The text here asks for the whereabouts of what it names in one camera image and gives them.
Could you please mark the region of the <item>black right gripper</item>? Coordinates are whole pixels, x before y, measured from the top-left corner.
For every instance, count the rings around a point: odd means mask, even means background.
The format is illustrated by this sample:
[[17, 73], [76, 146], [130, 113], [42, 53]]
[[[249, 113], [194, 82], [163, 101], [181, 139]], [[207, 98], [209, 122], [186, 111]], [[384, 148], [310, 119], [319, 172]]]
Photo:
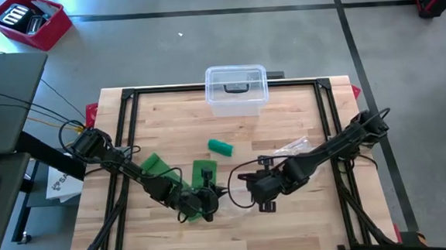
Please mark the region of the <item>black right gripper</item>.
[[[258, 164], [263, 166], [263, 169], [254, 173], [249, 191], [261, 213], [276, 212], [275, 199], [281, 193], [289, 195], [294, 191], [295, 183], [281, 169], [281, 166], [285, 166], [292, 158], [292, 156], [259, 156]], [[246, 183], [252, 180], [251, 177], [251, 173], [237, 175], [239, 180]]]

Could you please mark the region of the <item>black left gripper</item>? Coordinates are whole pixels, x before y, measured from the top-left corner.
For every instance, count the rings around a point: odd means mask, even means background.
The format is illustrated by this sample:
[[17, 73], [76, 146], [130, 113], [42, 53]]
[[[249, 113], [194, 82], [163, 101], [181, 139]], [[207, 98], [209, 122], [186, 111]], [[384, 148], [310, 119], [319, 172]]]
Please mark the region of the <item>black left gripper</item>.
[[178, 204], [177, 220], [186, 222], [190, 217], [202, 216], [205, 221], [213, 221], [214, 213], [218, 210], [218, 198], [225, 195], [227, 187], [220, 187], [211, 182], [213, 171], [206, 168], [201, 170], [203, 185], [188, 192], [182, 192]]

